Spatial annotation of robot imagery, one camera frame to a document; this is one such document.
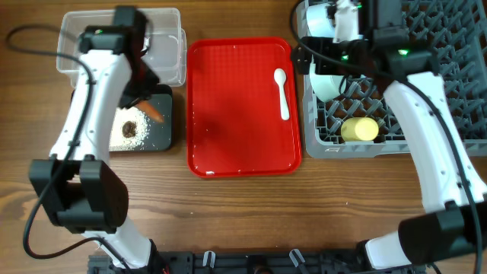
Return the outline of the grey dishwasher rack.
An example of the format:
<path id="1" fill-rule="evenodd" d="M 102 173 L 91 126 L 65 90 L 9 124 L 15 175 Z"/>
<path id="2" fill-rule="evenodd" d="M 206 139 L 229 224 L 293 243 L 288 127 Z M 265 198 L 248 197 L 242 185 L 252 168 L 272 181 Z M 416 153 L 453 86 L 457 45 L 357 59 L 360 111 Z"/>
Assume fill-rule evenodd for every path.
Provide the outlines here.
<path id="1" fill-rule="evenodd" d="M 424 40 L 438 54 L 450 112 L 470 156 L 486 154 L 486 3 L 483 1 L 404 1 L 403 22 L 412 41 Z M 408 146 L 396 117 L 371 80 L 342 84 L 344 97 L 321 101 L 311 84 L 314 63 L 296 46 L 294 67 L 304 76 L 304 135 L 313 158 L 373 158 L 405 154 Z M 367 116 L 379 125 L 371 142 L 346 142 L 341 125 Z"/>

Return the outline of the clear plastic bin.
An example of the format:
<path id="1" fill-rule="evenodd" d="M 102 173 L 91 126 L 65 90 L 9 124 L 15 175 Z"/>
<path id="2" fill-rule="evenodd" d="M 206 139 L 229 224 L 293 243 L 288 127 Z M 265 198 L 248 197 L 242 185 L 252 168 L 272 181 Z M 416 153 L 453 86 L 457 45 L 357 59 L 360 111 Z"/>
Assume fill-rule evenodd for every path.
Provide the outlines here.
<path id="1" fill-rule="evenodd" d="M 150 27 L 145 45 L 150 48 L 144 62 L 155 72 L 160 83 L 180 87 L 186 80 L 186 33 L 176 8 L 142 8 Z M 61 29 L 79 36 L 89 25 L 109 25 L 114 10 L 70 11 L 64 15 Z"/>

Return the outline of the white plastic spoon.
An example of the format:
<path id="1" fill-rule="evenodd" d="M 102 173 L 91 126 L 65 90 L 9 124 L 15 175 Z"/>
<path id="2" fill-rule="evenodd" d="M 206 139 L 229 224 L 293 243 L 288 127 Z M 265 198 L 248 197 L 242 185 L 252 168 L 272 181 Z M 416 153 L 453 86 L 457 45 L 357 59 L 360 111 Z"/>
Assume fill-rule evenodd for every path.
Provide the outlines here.
<path id="1" fill-rule="evenodd" d="M 280 104 L 280 114 L 283 120 L 289 120 L 290 113 L 288 109 L 288 104 L 285 96 L 285 82 L 286 82 L 286 74 L 282 68 L 277 68 L 274 71 L 274 80 L 275 83 L 278 85 L 279 88 L 279 104 Z"/>

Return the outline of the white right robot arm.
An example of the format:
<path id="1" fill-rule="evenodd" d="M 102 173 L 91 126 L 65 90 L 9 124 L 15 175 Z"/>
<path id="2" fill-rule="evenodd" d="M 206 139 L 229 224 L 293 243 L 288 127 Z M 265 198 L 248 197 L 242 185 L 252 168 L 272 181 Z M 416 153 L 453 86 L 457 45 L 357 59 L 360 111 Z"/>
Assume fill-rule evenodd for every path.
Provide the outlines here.
<path id="1" fill-rule="evenodd" d="M 368 76 L 393 112 L 408 144 L 424 214 L 358 245 L 365 272 L 425 266 L 467 254 L 482 270 L 486 249 L 486 184 L 463 145 L 444 92 L 437 53 L 411 41 L 399 1 L 337 1 L 326 13 L 333 37 L 296 36 L 306 52 L 301 74 Z"/>

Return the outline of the orange carrot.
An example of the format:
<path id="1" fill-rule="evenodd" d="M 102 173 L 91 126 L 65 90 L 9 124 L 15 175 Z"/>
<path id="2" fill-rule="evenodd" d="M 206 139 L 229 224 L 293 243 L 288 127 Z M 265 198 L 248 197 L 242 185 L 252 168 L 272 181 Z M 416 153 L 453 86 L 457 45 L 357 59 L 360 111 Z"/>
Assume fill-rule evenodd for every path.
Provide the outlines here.
<path id="1" fill-rule="evenodd" d="M 164 116 L 146 100 L 136 104 L 135 107 L 157 123 L 162 123 L 164 121 Z"/>

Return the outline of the yellow plastic cup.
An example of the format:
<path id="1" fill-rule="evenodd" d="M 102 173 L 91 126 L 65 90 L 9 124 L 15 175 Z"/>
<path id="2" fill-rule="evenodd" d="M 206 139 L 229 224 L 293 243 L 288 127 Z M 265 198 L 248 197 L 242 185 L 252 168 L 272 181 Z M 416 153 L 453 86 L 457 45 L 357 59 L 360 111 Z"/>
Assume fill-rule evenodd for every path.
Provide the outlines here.
<path id="1" fill-rule="evenodd" d="M 373 141 L 379 133 L 377 122 L 370 117 L 347 119 L 341 127 L 341 136 L 346 142 Z"/>

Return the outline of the brown food scrap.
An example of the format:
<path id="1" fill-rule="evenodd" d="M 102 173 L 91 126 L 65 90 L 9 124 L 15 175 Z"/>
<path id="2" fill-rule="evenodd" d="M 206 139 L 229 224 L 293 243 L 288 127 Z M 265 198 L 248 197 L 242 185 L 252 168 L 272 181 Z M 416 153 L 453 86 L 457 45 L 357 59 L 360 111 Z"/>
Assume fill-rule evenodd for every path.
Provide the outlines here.
<path id="1" fill-rule="evenodd" d="M 126 123 L 123 124 L 123 127 L 122 127 L 122 134 L 123 134 L 123 137 L 127 138 L 127 139 L 130 139 L 130 138 L 133 138 L 137 135 L 137 124 L 132 122 L 132 121 L 128 121 Z"/>

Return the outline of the red plastic tray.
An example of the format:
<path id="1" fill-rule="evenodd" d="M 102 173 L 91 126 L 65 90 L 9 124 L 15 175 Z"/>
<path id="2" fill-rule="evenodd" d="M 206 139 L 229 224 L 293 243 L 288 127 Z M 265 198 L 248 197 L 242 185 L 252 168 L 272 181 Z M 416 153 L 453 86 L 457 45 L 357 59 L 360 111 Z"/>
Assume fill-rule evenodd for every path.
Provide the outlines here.
<path id="1" fill-rule="evenodd" d="M 289 120 L 274 71 L 286 74 Z M 281 37 L 198 40 L 187 52 L 186 143 L 201 178 L 290 174 L 301 165 L 291 46 Z"/>

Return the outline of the mint green bowl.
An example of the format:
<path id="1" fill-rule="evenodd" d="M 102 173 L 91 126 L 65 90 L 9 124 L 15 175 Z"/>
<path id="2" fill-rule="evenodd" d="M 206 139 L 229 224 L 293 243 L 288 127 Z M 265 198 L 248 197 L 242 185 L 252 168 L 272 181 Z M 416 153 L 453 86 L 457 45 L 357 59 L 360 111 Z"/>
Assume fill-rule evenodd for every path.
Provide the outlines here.
<path id="1" fill-rule="evenodd" d="M 326 103 L 345 92 L 343 75 L 317 75 L 316 64 L 310 64 L 310 84 L 317 98 Z"/>

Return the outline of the black square bin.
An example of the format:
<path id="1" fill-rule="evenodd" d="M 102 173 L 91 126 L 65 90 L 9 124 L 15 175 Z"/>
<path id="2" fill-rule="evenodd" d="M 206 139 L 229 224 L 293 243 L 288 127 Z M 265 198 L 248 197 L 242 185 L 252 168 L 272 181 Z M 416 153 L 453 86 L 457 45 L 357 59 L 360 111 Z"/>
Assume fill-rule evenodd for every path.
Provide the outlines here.
<path id="1" fill-rule="evenodd" d="M 115 112 L 119 108 L 119 97 L 115 103 Z M 172 145 L 173 140 L 173 93 L 172 89 L 165 84 L 158 84 L 154 89 L 154 94 L 147 100 L 164 116 L 162 123 L 157 123 L 148 118 L 148 136 L 144 144 L 132 151 L 164 151 Z"/>

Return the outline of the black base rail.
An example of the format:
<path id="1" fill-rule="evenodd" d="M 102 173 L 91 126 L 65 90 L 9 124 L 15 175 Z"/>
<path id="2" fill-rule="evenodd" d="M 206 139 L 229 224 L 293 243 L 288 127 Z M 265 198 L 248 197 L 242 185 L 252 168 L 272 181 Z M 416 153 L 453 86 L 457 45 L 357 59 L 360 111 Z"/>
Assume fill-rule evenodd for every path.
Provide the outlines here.
<path id="1" fill-rule="evenodd" d="M 160 252 L 156 262 L 129 270 L 115 266 L 109 256 L 90 256 L 89 273 L 253 274 L 354 273 L 359 267 L 349 250 L 279 253 Z"/>

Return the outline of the white rice pile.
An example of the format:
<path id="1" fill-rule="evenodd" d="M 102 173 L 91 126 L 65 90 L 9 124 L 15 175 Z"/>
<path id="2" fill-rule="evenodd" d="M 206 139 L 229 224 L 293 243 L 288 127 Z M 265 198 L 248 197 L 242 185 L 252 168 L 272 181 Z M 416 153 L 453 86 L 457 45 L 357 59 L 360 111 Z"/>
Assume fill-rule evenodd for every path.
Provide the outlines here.
<path id="1" fill-rule="evenodd" d="M 137 135 L 127 139 L 123 137 L 123 124 L 132 121 L 137 124 Z M 113 127 L 110 135 L 110 151 L 132 151 L 144 144 L 148 136 L 148 118 L 137 108 L 116 109 Z"/>

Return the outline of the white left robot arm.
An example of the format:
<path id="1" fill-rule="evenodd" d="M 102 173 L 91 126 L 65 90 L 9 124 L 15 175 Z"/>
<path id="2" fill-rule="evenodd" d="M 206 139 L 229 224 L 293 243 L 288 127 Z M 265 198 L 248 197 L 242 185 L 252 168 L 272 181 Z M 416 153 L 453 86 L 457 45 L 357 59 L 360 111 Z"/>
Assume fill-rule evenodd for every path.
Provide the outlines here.
<path id="1" fill-rule="evenodd" d="M 108 164 L 116 110 L 171 93 L 143 60 L 147 26 L 140 10 L 119 6 L 111 24 L 80 35 L 81 72 L 65 125 L 49 157 L 33 161 L 29 172 L 37 207 L 54 225 L 98 242 L 120 273 L 169 270 L 129 218 L 127 187 Z"/>

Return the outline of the light blue bowl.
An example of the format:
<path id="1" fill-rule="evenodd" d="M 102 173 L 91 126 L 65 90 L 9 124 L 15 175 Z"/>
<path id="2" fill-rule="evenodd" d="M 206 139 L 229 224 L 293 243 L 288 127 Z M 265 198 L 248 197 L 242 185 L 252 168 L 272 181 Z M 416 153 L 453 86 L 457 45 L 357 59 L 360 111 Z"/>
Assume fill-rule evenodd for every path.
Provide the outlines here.
<path id="1" fill-rule="evenodd" d="M 333 38 L 335 36 L 335 28 L 332 20 L 329 19 L 328 8 L 330 8 L 328 3 L 308 7 L 306 17 L 310 37 Z"/>

